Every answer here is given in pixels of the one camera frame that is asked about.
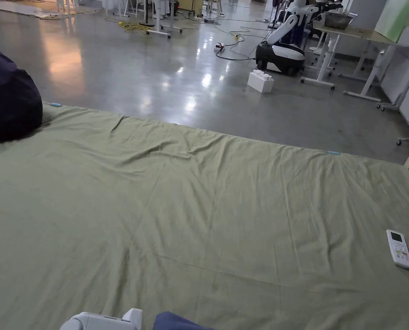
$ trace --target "gray floor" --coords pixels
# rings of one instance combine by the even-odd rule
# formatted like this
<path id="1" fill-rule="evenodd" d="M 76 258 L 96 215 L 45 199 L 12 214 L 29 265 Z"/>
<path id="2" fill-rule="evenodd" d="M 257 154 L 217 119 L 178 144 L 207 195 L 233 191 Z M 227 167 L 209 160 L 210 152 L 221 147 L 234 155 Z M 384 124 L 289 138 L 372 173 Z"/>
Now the gray floor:
<path id="1" fill-rule="evenodd" d="M 217 28 L 267 29 L 255 20 L 268 17 L 270 6 L 270 1 L 223 3 L 220 26 L 181 19 L 176 24 L 192 30 L 171 40 L 124 33 L 102 12 L 57 21 L 0 12 L 0 50 L 33 77 L 45 101 L 404 163 L 409 144 L 395 144 L 397 137 L 409 136 L 403 117 L 341 93 L 359 91 L 362 84 L 332 77 L 338 83 L 332 92 L 273 74 L 272 92 L 260 94 L 246 85 L 254 61 L 215 56 L 217 42 L 234 42 Z M 247 55 L 261 40 L 246 37 L 234 51 Z M 245 58 L 228 49 L 224 56 Z M 336 71 L 352 69 L 353 63 L 339 61 Z M 380 89 L 372 92 L 384 97 Z"/>

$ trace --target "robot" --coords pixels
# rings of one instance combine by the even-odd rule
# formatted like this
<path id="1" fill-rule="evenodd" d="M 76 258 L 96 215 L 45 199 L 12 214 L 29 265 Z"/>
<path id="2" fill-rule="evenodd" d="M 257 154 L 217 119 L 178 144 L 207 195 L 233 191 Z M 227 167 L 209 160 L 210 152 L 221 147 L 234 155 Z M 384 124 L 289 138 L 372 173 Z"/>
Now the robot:
<path id="1" fill-rule="evenodd" d="M 256 48 L 256 66 L 259 70 L 274 70 L 294 76 L 304 65 L 305 53 L 296 45 L 302 40 L 305 23 L 319 11 L 317 6 L 305 6 L 306 0 L 294 0 L 282 13 L 284 22 Z"/>
<path id="2" fill-rule="evenodd" d="M 130 309 L 123 318 L 82 312 L 65 322 L 60 330 L 141 330 L 142 310 Z"/>

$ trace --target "blue fabric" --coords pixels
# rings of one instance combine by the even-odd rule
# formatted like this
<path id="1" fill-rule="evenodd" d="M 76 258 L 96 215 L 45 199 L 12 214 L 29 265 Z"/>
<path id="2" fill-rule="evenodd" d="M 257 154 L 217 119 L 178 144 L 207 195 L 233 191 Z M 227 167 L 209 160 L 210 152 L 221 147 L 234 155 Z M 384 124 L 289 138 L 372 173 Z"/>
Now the blue fabric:
<path id="1" fill-rule="evenodd" d="M 171 312 L 163 312 L 155 317 L 153 330 L 212 330 L 203 328 L 198 324 L 190 322 L 186 318 Z"/>

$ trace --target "white desk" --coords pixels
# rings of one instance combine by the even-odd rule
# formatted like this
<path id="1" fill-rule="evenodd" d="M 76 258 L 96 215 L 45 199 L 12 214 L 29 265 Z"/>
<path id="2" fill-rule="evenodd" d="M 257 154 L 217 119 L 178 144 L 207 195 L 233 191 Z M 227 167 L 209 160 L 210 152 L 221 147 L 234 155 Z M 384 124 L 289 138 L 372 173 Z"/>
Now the white desk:
<path id="1" fill-rule="evenodd" d="M 372 68 L 372 71 L 371 71 L 368 79 L 366 80 L 366 84 L 365 84 L 365 87 L 363 88 L 362 92 L 357 94 L 357 93 L 353 93 L 353 92 L 344 91 L 344 94 L 348 94 L 348 95 L 357 96 L 357 97 L 360 97 L 360 98 L 366 98 L 366 99 L 369 99 L 369 100 L 380 102 L 381 99 L 370 97 L 370 96 L 366 95 L 369 88 L 370 88 L 370 86 L 372 85 L 372 82 L 373 82 L 375 76 L 377 75 L 377 73 L 379 73 L 380 69 L 385 64 L 384 61 L 390 59 L 390 54 L 394 53 L 395 47 L 409 47 L 409 46 L 394 43 L 391 40 L 389 40 L 388 38 L 382 36 L 381 34 L 375 32 L 375 31 L 366 30 L 366 29 L 359 29 L 359 28 L 355 28 L 353 26 L 348 26 L 345 30 L 338 30 L 338 29 L 333 29 L 333 28 L 330 28 L 328 26 L 325 26 L 325 25 L 323 25 L 323 23 L 321 23 L 319 21 L 315 21 L 313 23 L 313 27 L 314 27 L 314 29 L 317 29 L 317 30 L 319 30 L 321 32 L 327 33 L 328 36 L 327 36 L 326 40 L 328 40 L 328 37 L 330 37 L 331 42 L 326 41 L 324 43 L 324 46 L 322 47 L 322 52 L 320 54 L 319 61 L 321 61 L 324 56 L 325 56 L 325 60 L 322 63 L 322 67 L 321 67 L 321 69 L 319 71 L 319 75 L 318 75 L 317 79 L 302 77 L 301 78 L 301 83 L 303 83 L 304 81 L 312 81 L 312 82 L 314 82 L 316 84 L 329 86 L 332 90 L 335 89 L 335 84 L 332 84 L 330 82 L 325 81 L 324 76 L 326 74 L 328 63 L 330 62 L 330 59 L 331 59 L 331 56 L 332 56 L 332 53 L 333 53 L 335 42 L 336 42 L 339 35 L 365 39 L 365 40 L 368 40 L 369 43 L 370 42 L 378 42 L 378 43 L 386 44 L 386 45 L 388 45 L 388 47 L 387 47 L 386 51 L 385 50 L 381 51 L 380 56 L 377 57 L 377 59 L 376 59 L 376 61 L 374 63 L 374 66 Z M 369 47 L 369 43 L 368 43 L 368 46 L 366 47 L 365 51 L 362 54 L 362 57 L 361 57 L 361 59 L 359 61 L 359 64 L 357 65 L 356 71 L 360 69 L 360 67 L 362 66 L 363 61 L 365 60 L 365 56 L 366 56 L 366 52 L 367 52 L 368 47 Z"/>

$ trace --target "remote control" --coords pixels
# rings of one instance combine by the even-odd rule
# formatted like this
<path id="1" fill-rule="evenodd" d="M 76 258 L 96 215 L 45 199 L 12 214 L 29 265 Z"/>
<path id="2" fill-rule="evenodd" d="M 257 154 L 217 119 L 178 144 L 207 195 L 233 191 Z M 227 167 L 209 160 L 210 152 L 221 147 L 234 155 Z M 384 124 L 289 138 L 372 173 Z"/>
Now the remote control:
<path id="1" fill-rule="evenodd" d="M 403 234 L 387 230 L 386 236 L 394 263 L 401 268 L 409 268 L 409 251 Z"/>

